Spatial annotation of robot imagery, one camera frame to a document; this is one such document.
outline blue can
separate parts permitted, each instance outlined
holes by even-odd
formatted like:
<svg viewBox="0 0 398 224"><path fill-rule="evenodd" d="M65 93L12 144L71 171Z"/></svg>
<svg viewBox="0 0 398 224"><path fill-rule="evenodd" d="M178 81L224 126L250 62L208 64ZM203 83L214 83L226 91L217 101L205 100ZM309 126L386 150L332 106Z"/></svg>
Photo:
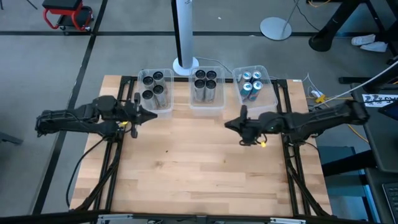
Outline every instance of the blue can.
<svg viewBox="0 0 398 224"><path fill-rule="evenodd" d="M262 88L262 83L260 81L255 81L253 83L253 88L250 92L250 95L248 97L249 101L255 101L257 97L259 96L260 90Z"/></svg>
<svg viewBox="0 0 398 224"><path fill-rule="evenodd" d="M249 82L243 84L242 89L240 90L242 100L245 100L250 95L252 88L253 86Z"/></svg>
<svg viewBox="0 0 398 224"><path fill-rule="evenodd" d="M251 75L250 82L253 84L255 81L260 81L261 79L261 72L254 71Z"/></svg>

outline wooden tabletop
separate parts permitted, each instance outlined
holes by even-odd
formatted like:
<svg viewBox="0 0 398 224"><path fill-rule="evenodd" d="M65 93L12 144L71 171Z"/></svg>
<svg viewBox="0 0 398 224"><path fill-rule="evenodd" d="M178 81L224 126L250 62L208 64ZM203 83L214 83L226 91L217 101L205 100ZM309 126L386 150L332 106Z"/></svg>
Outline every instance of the wooden tabletop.
<svg viewBox="0 0 398 224"><path fill-rule="evenodd" d="M105 76L100 95L116 97L120 79ZM293 111L307 112L301 81L288 80L288 85ZM112 212L292 216L280 134L267 135L266 148L240 146L239 135L224 127L240 110L230 83L226 96L222 116L194 117L188 83L175 83L172 119L148 121L138 127L137 139L124 138ZM99 140L89 134L85 150ZM79 206L98 183L105 145L83 159L71 208ZM306 144L300 153L309 191L331 213L317 150ZM101 208L107 191L106 185ZM297 186L296 193L303 213Z"/></svg>

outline white round base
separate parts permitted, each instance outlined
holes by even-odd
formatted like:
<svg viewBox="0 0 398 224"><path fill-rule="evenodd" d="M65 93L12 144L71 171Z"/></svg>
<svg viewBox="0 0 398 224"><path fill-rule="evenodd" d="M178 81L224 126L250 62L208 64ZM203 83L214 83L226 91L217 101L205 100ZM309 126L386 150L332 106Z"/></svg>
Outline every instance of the white round base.
<svg viewBox="0 0 398 224"><path fill-rule="evenodd" d="M292 35L292 27L288 23L283 30L286 21L278 17L265 18L260 23L260 30L264 36L271 40L284 40Z"/></svg>
<svg viewBox="0 0 398 224"><path fill-rule="evenodd" d="M195 68L197 66L199 66L199 62L198 62L198 59L196 59L195 57L192 58L192 67L190 67L190 68L181 67L180 64L178 63L178 58L176 58L173 62L173 69L174 69L175 73L182 75L182 76L189 76L192 68Z"/></svg>

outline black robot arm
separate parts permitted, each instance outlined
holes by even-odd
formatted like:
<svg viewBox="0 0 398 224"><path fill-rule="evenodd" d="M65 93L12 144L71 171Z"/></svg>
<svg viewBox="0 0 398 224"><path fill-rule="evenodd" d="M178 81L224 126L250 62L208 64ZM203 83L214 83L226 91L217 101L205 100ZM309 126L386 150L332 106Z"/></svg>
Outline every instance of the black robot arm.
<svg viewBox="0 0 398 224"><path fill-rule="evenodd" d="M131 122L131 136L136 138L136 126L157 117L139 103L140 96L136 93L134 102L126 101L124 105L113 96L100 96L92 103L74 110L46 110L37 118L35 130L39 137L58 131L96 133L102 137L111 137L121 130L120 123Z"/></svg>
<svg viewBox="0 0 398 224"><path fill-rule="evenodd" d="M369 115L365 107L357 101L316 110L311 113L274 113L260 114L259 119L247 118L248 109L241 108L240 117L225 123L225 127L236 131L241 137L241 145L256 144L261 134L284 133L292 144L301 144L311 134L321 134L324 130L341 124L364 124Z"/></svg>

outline clear plastic bin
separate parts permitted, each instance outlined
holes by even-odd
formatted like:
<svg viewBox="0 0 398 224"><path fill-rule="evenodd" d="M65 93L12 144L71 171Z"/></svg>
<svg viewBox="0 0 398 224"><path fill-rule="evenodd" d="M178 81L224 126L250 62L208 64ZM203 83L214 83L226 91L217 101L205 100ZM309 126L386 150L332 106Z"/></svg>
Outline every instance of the clear plastic bin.
<svg viewBox="0 0 398 224"><path fill-rule="evenodd" d="M165 80L166 89L166 99L167 99L167 106L164 108L157 108L152 110L149 105L146 104L146 101L142 98L142 93L147 90L144 86L142 80L145 77L153 77L155 72L162 72L163 78ZM144 69L138 73L138 92L141 95L141 105L146 110L149 110L155 114L159 119L171 119L172 118L172 111L174 106L174 72L171 69L163 68L163 69Z"/></svg>
<svg viewBox="0 0 398 224"><path fill-rule="evenodd" d="M209 71L216 72L217 76L215 78L216 88L214 100L212 102L197 101L195 99L195 73L198 70L203 70L205 73ZM219 116L225 107L225 74L224 69L217 66L199 66L195 67L191 71L189 78L190 87L190 107L195 116Z"/></svg>
<svg viewBox="0 0 398 224"><path fill-rule="evenodd" d="M259 95L255 101L242 99L239 89L239 81L244 72L250 72L252 74L254 71L261 72L260 82L262 83L262 88L259 92ZM270 111L277 106L278 99L276 98L274 87L272 86L271 80L269 79L266 68L261 65L235 68L232 71L232 75L239 102L242 105L246 105L248 107L248 112L250 114L259 114L265 111Z"/></svg>

